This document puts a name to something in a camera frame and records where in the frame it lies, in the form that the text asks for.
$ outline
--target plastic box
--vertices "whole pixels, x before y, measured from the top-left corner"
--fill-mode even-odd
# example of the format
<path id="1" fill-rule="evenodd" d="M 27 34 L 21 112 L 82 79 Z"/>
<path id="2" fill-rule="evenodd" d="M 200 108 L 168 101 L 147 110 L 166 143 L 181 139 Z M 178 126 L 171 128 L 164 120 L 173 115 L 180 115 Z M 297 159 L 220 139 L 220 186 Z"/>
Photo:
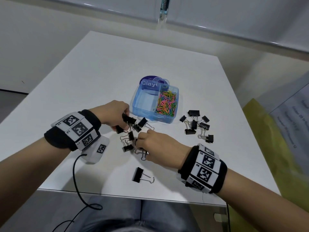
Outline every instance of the plastic box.
<path id="1" fill-rule="evenodd" d="M 174 116 L 167 116 L 156 113 L 159 94 L 162 91 L 170 90 L 176 93 L 176 108 Z M 163 84 L 152 80 L 142 80 L 139 85 L 134 101 L 132 113 L 136 116 L 145 117 L 149 120 L 157 120 L 164 123 L 172 123 L 177 114 L 179 89 L 175 86 Z"/>

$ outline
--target white wall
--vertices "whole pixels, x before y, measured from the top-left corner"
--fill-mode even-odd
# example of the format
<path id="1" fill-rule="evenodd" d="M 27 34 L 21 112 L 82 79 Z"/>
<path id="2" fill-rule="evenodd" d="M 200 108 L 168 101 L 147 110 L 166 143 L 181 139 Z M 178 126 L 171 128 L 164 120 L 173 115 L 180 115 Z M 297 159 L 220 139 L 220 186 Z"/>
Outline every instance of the white wall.
<path id="1" fill-rule="evenodd" d="M 302 53 L 47 0 L 0 0 L 0 88 L 30 92 L 89 30 L 215 55 L 241 106 L 309 70 Z"/>

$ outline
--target left hand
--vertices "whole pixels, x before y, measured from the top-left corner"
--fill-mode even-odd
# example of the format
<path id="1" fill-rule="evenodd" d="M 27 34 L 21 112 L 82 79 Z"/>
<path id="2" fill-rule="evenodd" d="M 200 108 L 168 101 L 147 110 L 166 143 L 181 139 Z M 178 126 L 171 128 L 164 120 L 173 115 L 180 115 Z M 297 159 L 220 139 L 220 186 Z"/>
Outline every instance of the left hand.
<path id="1" fill-rule="evenodd" d="M 128 116 L 130 114 L 129 104 L 125 102 L 113 100 L 105 105 L 89 109 L 89 111 L 94 113 L 102 124 L 109 125 L 114 131 L 116 131 L 116 125 L 124 130 L 129 128 L 122 119 L 123 112 Z"/>

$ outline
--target right hand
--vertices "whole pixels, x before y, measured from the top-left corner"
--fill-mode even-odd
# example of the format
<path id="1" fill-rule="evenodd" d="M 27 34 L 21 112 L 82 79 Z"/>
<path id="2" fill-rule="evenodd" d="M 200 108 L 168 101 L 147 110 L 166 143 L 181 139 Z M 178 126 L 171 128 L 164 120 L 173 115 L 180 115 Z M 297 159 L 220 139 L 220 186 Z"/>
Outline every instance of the right hand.
<path id="1" fill-rule="evenodd" d="M 147 133 L 139 133 L 136 147 L 148 151 L 146 160 L 175 169 L 181 169 L 191 150 L 191 147 L 179 143 L 167 134 L 151 129 Z"/>

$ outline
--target gray pants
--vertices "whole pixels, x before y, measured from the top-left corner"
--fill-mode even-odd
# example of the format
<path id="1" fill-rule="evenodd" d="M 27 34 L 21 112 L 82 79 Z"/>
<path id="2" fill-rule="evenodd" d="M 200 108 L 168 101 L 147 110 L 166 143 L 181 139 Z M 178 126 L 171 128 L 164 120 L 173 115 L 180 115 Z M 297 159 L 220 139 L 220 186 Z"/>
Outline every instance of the gray pants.
<path id="1" fill-rule="evenodd" d="M 104 232 L 139 226 L 157 232 L 201 232 L 188 204 L 94 196 L 89 202 L 103 209 L 86 208 L 71 232 Z"/>

